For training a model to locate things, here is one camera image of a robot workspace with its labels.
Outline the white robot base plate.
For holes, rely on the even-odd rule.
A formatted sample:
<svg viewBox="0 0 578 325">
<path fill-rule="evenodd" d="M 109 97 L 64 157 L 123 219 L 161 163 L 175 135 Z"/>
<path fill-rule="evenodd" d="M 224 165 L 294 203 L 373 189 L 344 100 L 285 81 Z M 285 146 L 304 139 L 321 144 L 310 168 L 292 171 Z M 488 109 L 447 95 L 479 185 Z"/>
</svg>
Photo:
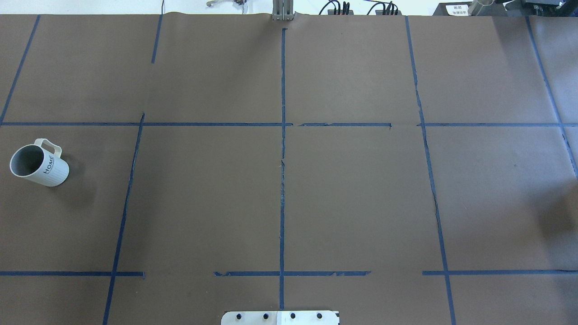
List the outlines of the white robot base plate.
<svg viewBox="0 0 578 325">
<path fill-rule="evenodd" d="M 222 325 L 340 325 L 339 312 L 304 311 L 231 311 L 221 318 Z"/>
</svg>

